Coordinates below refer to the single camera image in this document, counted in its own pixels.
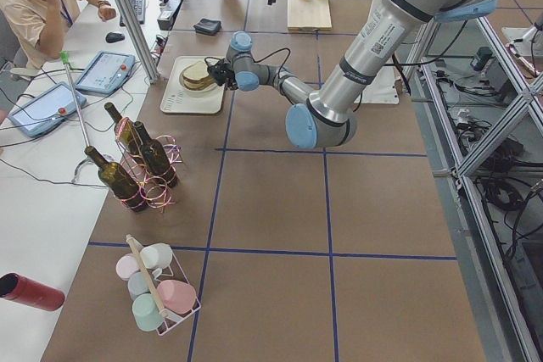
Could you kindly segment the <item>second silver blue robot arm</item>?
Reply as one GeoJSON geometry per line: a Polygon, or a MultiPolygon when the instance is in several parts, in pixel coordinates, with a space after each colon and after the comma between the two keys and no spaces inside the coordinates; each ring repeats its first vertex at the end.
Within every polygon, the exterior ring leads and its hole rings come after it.
{"type": "Polygon", "coordinates": [[[381,0],[350,47],[318,90],[279,66],[258,64],[248,33],[236,32],[222,60],[229,85],[252,91],[273,86],[291,102],[285,126],[297,148],[347,143],[356,132],[354,101],[369,86],[405,37],[431,20],[443,23],[492,13],[498,0],[381,0]]]}

